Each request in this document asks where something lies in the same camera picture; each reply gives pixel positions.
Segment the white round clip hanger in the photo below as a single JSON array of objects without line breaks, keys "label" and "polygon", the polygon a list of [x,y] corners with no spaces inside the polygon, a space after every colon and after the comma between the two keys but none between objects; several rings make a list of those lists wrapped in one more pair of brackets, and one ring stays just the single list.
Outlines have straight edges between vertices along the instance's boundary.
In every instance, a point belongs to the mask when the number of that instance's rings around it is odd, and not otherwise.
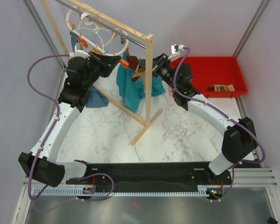
[{"label": "white round clip hanger", "polygon": [[70,32],[80,36],[88,42],[88,48],[83,46],[83,50],[105,56],[121,56],[129,47],[129,40],[126,45],[121,45],[120,35],[113,40],[112,34],[115,33],[102,25],[91,21],[89,18],[98,19],[90,13],[82,13],[79,16],[73,16],[74,11],[69,10],[66,14],[66,25]]}]

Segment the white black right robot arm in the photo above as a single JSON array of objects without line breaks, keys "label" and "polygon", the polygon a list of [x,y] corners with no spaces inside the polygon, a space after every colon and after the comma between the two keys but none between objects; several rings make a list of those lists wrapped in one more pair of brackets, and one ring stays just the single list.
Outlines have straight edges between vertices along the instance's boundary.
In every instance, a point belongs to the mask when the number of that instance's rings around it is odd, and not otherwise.
[{"label": "white black right robot arm", "polygon": [[173,89],[176,104],[196,114],[211,124],[223,137],[221,153],[209,163],[204,172],[205,181],[214,184],[221,174],[240,163],[258,147],[253,121],[227,114],[210,103],[193,85],[193,74],[189,64],[180,62],[177,68],[171,66],[166,54],[153,58],[152,75],[161,78]]}]

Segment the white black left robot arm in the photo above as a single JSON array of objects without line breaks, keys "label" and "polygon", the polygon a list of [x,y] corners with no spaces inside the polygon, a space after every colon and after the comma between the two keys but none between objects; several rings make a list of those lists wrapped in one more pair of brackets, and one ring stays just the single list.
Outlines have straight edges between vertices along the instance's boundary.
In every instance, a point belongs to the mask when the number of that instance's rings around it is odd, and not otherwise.
[{"label": "white black left robot arm", "polygon": [[21,153],[18,158],[29,183],[35,180],[56,187],[72,178],[83,184],[91,182],[93,173],[85,162],[57,163],[56,160],[65,136],[88,102],[89,89],[100,77],[109,77],[120,60],[121,56],[82,52],[68,61],[68,77],[58,100],[54,101],[54,116],[30,152]]}]

